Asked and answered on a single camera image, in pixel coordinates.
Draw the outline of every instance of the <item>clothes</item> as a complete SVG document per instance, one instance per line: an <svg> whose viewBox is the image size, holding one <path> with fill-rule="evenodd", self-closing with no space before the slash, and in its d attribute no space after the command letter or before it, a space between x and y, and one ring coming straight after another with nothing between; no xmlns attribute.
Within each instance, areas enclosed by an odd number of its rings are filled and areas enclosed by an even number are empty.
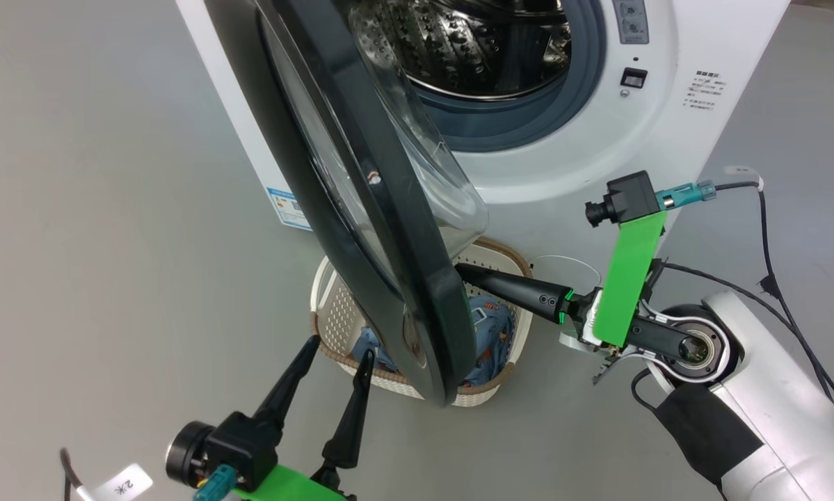
<svg viewBox="0 0 834 501"><path fill-rule="evenodd" d="M481 386L497 377L506 365L506 354L513 339L513 315L505 305L489 296L470 298L470 311L475 326L475 367L465 377L463 386ZM362 327L362 335L352 349L352 356L360 360L368 349L376 350L379 367L397 373L398 367L380 345L370 327Z"/></svg>

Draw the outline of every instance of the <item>stainless steel drum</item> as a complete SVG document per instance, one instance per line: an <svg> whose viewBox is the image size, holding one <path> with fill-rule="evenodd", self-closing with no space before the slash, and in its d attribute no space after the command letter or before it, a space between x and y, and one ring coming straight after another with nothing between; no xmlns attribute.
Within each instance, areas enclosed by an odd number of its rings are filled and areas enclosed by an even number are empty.
<svg viewBox="0 0 834 501"><path fill-rule="evenodd" d="M570 66L557 0L365 0L350 22L377 45L387 38L415 85L458 99L515 99Z"/></svg>

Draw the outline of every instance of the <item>door glass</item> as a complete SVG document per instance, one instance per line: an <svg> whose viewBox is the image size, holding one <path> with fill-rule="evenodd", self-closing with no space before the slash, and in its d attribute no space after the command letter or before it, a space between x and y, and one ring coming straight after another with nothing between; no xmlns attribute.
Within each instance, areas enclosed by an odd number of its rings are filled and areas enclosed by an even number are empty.
<svg viewBox="0 0 834 501"><path fill-rule="evenodd" d="M360 238L362 248L372 254L375 264L390 282L396 283L392 267L346 168L346 162L356 161L344 139L346 131L337 123L334 111L323 98L285 26L275 23L264 23L263 26L265 42L273 55L281 86L328 193L350 229ZM486 206L426 116L388 45L382 51L361 48L388 114L378 120L390 120L395 127L432 208L448 255L453 258L486 230Z"/></svg>
<svg viewBox="0 0 834 501"><path fill-rule="evenodd" d="M423 186L449 257L455 257L486 230L486 206L426 114L376 19L364 18L354 8L349 25L376 82L376 94Z"/></svg>

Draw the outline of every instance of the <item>black cable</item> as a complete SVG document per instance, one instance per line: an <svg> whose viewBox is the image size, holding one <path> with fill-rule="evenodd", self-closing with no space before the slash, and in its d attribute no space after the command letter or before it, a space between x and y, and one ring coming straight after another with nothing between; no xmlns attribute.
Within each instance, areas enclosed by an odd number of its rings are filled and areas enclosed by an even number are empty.
<svg viewBox="0 0 834 501"><path fill-rule="evenodd" d="M633 400L636 400L636 402L639 402L640 406L643 406L646 409L648 409L652 412L655 412L655 407L652 407L652 404L649 404L645 400L642 400L642 398L639 397L639 393L636 393L636 385L639 384L639 381L642 381L646 376L651 375L651 374L652 374L652 371L648 370L648 368L645 368L645 369L639 371L639 374L633 376L633 383L630 383L630 393L633 393Z"/></svg>
<svg viewBox="0 0 834 501"><path fill-rule="evenodd" d="M769 257L769 229L767 228L766 222L766 196L764 196L763 191L759 191L759 193L760 228L763 232L763 259L766 260L766 272L769 274L767 278L764 279L764 282L769 281L769 283L764 283L763 289L765 290L767 289L767 285L771 285L768 292L772 294L773 297L778 299L778 303L782 305L782 310L785 311L785 316L788 317L788 321L791 322L791 326L793 327L792 332L797 337L799 343L801 343L801 348L803 348L803 351L807 354L809 360L813 362L812 369L815 372L815 378L821 384L821 389L824 390L824 396L828 397L831 402L834 402L834 397L831 396L831 392L828 390L828 384L826 383L826 377L824 376L824 367L822 367L821 364L818 363L818 359L815 358L812 348L809 347L807 340L805 340L805 336L801 333L801 328L799 328L797 321L794 320L794 316L791 314L791 310L788 308L788 303L785 302L785 296L782 295L781 289L778 287L776 272L772 269L772 260Z"/></svg>
<svg viewBox="0 0 834 501"><path fill-rule="evenodd" d="M674 263L668 263L668 262L662 262L661 265L664 266L665 269L675 269L675 270L681 271L683 273L689 273L689 275L700 276L702 278L706 278L708 280L712 280L713 282L719 283L720 285L725 285L726 287L730 287L730 288L734 289L736 292L740 292L741 294L747 296L749 299L753 299L754 301L757 301L757 303L762 305L763 308L766 308L766 310L768 310L769 313L771 313L775 318L778 318L778 320L781 321L782 324L785 324L785 327L787 327L788 330L790 330L793 333L793 327L791 326L791 323L789 323L785 319L785 317L782 316L781 313L778 313L778 310L773 308L773 306L770 305L769 303L767 303L766 301L763 301L763 299L761 299L760 296L758 296L757 294L754 294L753 292L750 292L747 289L742 289L738 285L735 285L732 282L725 281L722 278L719 278L718 276L710 275L710 273L704 273L703 271L699 271L699 270L696 270L696 269L690 269L690 267L675 265Z"/></svg>
<svg viewBox="0 0 834 501"><path fill-rule="evenodd" d="M61 468L64 469L64 477L70 482L71 485L73 485L74 488L82 486L83 482L80 482L80 478L77 477L77 473L74 472L74 467L70 465L70 453L67 452L67 448L62 447L58 456L61 458Z"/></svg>
<svg viewBox="0 0 834 501"><path fill-rule="evenodd" d="M722 184L716 184L715 187L713 187L713 189L715 189L717 191L722 191L722 190L731 190L732 188L747 188L749 186L753 186L754 188L759 188L760 183L757 183L757 181L740 181L739 183L722 183Z"/></svg>

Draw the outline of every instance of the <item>control panel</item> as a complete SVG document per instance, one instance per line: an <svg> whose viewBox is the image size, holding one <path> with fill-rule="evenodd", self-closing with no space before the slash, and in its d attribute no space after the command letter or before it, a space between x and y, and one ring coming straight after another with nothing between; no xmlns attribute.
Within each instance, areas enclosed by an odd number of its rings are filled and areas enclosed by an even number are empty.
<svg viewBox="0 0 834 501"><path fill-rule="evenodd" d="M648 18L644 0L614 0L621 44L647 44Z"/></svg>

